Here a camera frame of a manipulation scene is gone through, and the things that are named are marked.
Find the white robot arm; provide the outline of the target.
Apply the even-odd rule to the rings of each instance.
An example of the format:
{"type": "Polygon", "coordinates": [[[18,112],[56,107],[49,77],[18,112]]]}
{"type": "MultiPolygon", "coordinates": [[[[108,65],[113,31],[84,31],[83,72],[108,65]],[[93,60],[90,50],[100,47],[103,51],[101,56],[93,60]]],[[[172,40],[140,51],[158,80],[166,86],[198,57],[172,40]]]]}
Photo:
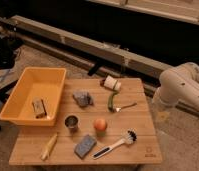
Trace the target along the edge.
{"type": "Polygon", "coordinates": [[[199,111],[199,65],[187,62],[171,67],[160,74],[159,81],[152,99],[158,111],[167,111],[180,100],[199,111]]]}

